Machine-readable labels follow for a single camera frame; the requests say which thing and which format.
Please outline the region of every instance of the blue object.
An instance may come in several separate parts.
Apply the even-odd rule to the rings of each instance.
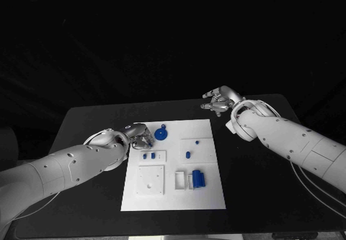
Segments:
[[[169,133],[168,133],[168,130],[166,130],[166,125],[164,124],[162,126],[161,126],[161,128],[155,131],[155,138],[158,139],[158,140],[165,140],[166,139],[166,137],[168,137],[168,135],[169,135]]]
[[[205,182],[205,174],[201,173],[200,170],[192,171],[192,182],[194,182],[194,187],[201,188],[207,186]]]

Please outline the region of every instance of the white rectangular piece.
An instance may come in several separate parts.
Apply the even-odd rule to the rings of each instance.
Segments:
[[[166,163],[166,151],[142,151],[139,155],[140,164],[161,164]]]
[[[130,148],[122,211],[227,209],[218,161],[195,164],[184,164],[181,161],[181,140],[198,139],[200,144],[204,144],[202,141],[205,139],[214,138],[210,119],[143,123],[152,134],[162,128],[162,124],[166,125],[168,138],[165,140],[155,139],[153,148],[149,149],[149,151],[155,152],[166,151],[166,162],[152,164],[152,166],[165,165],[165,193],[164,195],[138,194],[139,166],[149,166],[151,163],[140,162],[140,155],[145,149],[136,150]],[[215,152],[214,143],[211,146],[211,151]],[[189,182],[187,176],[194,174],[194,170],[201,170],[204,173],[207,187],[200,187],[194,190],[177,190],[177,172],[185,172],[187,187]]]
[[[177,190],[187,189],[187,174],[184,171],[175,172],[175,189]]]
[[[182,139],[181,145],[181,162],[184,164],[217,163],[215,140],[213,138]]]
[[[188,175],[188,189],[194,190],[194,176]]]
[[[139,166],[136,194],[165,194],[165,166]]]

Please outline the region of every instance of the black curtain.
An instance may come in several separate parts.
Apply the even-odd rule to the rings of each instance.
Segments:
[[[197,99],[228,85],[243,95],[283,94],[302,123],[346,144],[342,7],[149,13],[97,2],[19,4],[0,40],[5,125],[57,134],[70,108]]]

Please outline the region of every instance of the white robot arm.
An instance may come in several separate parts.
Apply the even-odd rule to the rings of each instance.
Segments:
[[[346,193],[346,146],[283,118],[264,101],[247,100],[228,86],[208,92],[208,97],[213,101],[201,107],[218,116],[233,108],[231,132],[247,141],[259,137],[269,149]]]
[[[151,149],[153,142],[148,126],[136,123],[120,131],[106,129],[84,145],[0,172],[0,239],[4,228],[31,205],[117,168],[127,159],[130,145]]]

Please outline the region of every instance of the blue round piece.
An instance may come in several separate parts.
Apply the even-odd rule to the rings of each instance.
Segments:
[[[166,130],[166,125],[164,124],[162,126],[161,126],[161,128],[155,131],[155,138],[158,139],[158,140],[165,140],[166,139],[166,137],[168,137],[168,135],[169,135],[169,133],[168,133],[168,130]]]

